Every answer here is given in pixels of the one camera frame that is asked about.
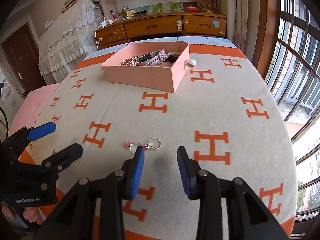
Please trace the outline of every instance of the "black bead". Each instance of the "black bead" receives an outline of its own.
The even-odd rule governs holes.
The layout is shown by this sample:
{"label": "black bead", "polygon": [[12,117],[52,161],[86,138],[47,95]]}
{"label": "black bead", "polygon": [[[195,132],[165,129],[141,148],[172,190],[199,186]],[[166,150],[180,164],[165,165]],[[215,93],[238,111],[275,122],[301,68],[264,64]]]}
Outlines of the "black bead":
{"label": "black bead", "polygon": [[169,62],[174,62],[174,56],[170,55],[170,56],[168,57],[168,61],[169,61]]}

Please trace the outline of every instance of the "tree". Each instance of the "tree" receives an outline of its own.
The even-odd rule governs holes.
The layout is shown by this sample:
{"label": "tree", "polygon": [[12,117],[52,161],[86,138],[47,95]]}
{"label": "tree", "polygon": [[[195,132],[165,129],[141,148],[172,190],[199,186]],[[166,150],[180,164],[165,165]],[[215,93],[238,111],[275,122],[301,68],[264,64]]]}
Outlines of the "tree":
{"label": "tree", "polygon": [[316,208],[320,206],[320,199],[317,196],[313,196],[308,201],[308,209]]}
{"label": "tree", "polygon": [[[301,186],[303,184],[303,182],[298,181],[298,187]],[[304,203],[304,196],[306,195],[306,189],[302,189],[298,191],[298,202],[297,202],[297,211],[299,210],[299,208],[301,208],[303,206]]]}

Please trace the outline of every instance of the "wooden dresser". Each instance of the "wooden dresser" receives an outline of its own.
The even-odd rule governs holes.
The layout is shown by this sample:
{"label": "wooden dresser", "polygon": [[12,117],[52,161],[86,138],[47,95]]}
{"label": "wooden dresser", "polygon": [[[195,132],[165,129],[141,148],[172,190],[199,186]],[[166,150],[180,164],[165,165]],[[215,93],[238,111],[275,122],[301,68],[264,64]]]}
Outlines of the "wooden dresser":
{"label": "wooden dresser", "polygon": [[100,49],[167,36],[215,36],[225,38],[227,17],[206,12],[162,11],[122,19],[96,32]]}

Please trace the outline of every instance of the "keychain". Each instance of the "keychain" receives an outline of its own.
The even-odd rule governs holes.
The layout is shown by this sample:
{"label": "keychain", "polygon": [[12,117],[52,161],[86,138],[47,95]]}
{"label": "keychain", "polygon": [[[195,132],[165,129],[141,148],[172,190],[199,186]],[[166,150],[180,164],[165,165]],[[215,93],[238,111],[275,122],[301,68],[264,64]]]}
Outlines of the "keychain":
{"label": "keychain", "polygon": [[158,138],[151,138],[147,144],[126,142],[125,147],[134,155],[138,146],[142,146],[144,150],[157,150],[161,146],[161,141]]}

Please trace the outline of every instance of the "human hand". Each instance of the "human hand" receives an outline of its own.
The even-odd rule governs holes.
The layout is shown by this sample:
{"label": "human hand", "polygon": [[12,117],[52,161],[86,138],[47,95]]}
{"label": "human hand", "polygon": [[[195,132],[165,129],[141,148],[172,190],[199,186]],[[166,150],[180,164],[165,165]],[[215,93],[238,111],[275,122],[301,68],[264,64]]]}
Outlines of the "human hand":
{"label": "human hand", "polygon": [[28,207],[24,208],[25,211],[23,212],[23,217],[26,220],[29,220],[30,223],[37,222],[38,225],[43,223],[43,219],[39,214],[39,210],[37,207]]}

